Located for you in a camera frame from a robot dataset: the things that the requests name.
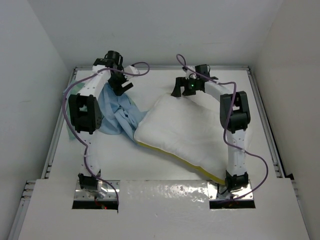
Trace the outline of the blue green pillowcase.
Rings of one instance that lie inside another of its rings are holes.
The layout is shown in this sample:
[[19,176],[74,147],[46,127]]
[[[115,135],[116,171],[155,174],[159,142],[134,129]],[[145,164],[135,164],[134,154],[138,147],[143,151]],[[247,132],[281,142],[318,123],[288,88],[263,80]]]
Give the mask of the blue green pillowcase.
[[98,105],[103,115],[100,132],[107,135],[126,135],[134,141],[134,134],[139,123],[146,116],[127,95],[115,95],[109,84],[105,84],[99,97]]

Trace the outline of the white yellow pillow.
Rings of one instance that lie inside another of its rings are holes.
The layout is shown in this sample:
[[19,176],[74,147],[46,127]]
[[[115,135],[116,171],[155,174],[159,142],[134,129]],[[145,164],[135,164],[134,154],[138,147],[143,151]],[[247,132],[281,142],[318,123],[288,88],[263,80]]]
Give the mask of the white yellow pillow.
[[165,93],[158,98],[138,124],[134,140],[141,146],[168,153],[182,160],[219,184],[227,175],[247,173],[245,153],[252,131],[226,133],[228,146],[217,112],[188,97],[176,98]]

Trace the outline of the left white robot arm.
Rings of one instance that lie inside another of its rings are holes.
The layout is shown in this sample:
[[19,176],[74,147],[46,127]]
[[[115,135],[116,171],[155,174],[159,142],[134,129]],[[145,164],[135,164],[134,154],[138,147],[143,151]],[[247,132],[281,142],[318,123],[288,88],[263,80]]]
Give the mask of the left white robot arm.
[[78,174],[79,185],[82,189],[97,192],[100,181],[107,183],[101,178],[98,162],[89,157],[93,147],[91,140],[95,132],[100,129],[104,118],[98,98],[105,86],[110,86],[115,96],[122,96],[133,87],[127,77],[139,75],[139,71],[134,66],[130,65],[126,69],[123,67],[123,57],[119,52],[109,50],[104,58],[95,60],[90,76],[67,88],[67,91],[70,91],[78,83],[85,82],[84,87],[77,94],[71,94],[67,98],[70,118],[65,120],[75,138],[85,147],[84,170]]

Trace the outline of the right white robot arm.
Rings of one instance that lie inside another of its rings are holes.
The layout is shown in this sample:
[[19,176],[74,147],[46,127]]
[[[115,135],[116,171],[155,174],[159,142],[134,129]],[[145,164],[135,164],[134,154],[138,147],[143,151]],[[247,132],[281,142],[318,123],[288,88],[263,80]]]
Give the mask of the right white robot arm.
[[230,193],[247,187],[249,175],[245,166],[245,137],[251,122],[247,93],[237,91],[237,84],[233,81],[220,82],[217,77],[210,76],[210,67],[206,64],[195,67],[184,65],[182,70],[185,76],[175,79],[171,96],[194,96],[202,91],[219,101],[219,120],[228,150],[225,188]]

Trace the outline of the white front cover board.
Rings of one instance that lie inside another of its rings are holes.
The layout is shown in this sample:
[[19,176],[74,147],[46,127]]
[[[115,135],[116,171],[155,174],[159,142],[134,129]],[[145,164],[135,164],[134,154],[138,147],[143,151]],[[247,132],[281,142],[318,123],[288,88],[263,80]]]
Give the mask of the white front cover board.
[[38,180],[21,240],[306,240],[289,180],[254,194],[255,208],[210,209],[203,181],[121,181],[118,210],[73,209],[74,187]]

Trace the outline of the aluminium table frame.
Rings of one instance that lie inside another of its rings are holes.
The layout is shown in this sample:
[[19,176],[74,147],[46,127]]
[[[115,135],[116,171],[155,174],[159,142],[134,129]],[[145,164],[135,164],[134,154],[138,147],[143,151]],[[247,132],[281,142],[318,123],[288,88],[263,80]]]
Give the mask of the aluminium table frame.
[[[239,90],[247,92],[251,112],[250,127],[253,135],[249,155],[246,157],[246,166],[251,183],[256,187],[253,198],[255,193],[270,181],[290,181],[288,178],[279,178],[275,171],[277,154],[273,149],[268,125],[264,119],[259,95],[249,69],[247,67],[212,66],[211,74],[222,82],[235,81]],[[100,159],[102,175],[110,180],[118,180],[120,183],[121,181],[201,181],[206,183],[203,175],[185,166],[177,158],[140,147],[123,135],[98,133],[95,154]],[[83,162],[82,156],[82,145],[69,139],[66,123],[59,118],[43,174],[38,180],[72,185],[74,201],[77,175]],[[36,182],[33,185],[31,197],[27,201],[28,207]],[[19,222],[20,233],[28,207],[22,212],[22,219]]]

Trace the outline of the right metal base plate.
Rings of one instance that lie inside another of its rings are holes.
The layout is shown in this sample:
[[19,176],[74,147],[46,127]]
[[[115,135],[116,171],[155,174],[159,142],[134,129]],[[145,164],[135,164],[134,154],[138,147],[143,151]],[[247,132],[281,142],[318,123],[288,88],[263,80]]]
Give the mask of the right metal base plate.
[[248,183],[247,187],[241,187],[238,190],[232,190],[231,192],[228,192],[226,191],[226,187],[224,185],[215,183],[213,181],[207,181],[207,191],[210,201],[225,201],[229,199],[234,199],[236,201],[254,200],[250,182]]

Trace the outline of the metal base plate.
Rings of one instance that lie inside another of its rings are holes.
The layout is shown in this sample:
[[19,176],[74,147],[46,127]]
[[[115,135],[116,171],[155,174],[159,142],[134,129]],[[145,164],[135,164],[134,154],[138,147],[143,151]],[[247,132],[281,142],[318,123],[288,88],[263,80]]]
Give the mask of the metal base plate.
[[236,201],[254,200],[250,182],[248,183],[247,187],[241,187],[238,190],[232,190],[231,192],[228,192],[226,191],[226,187],[224,185],[215,183],[213,181],[207,181],[207,191],[210,201],[225,201],[229,199],[234,199]]
[[108,182],[115,189],[101,180],[98,181],[97,189],[81,188],[79,181],[77,181],[73,199],[75,201],[93,201],[94,198],[97,198],[99,201],[116,201],[116,193],[120,193],[120,181],[109,180]]

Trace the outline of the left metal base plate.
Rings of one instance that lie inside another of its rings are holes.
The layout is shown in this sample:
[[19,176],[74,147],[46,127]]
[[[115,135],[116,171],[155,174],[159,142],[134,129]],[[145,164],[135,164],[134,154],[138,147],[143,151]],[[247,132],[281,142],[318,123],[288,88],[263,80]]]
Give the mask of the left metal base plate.
[[79,181],[77,181],[73,199],[75,201],[93,201],[94,198],[97,198],[99,201],[116,201],[116,193],[120,193],[120,181],[109,180],[108,182],[115,189],[101,180],[98,181],[97,189],[81,188]]

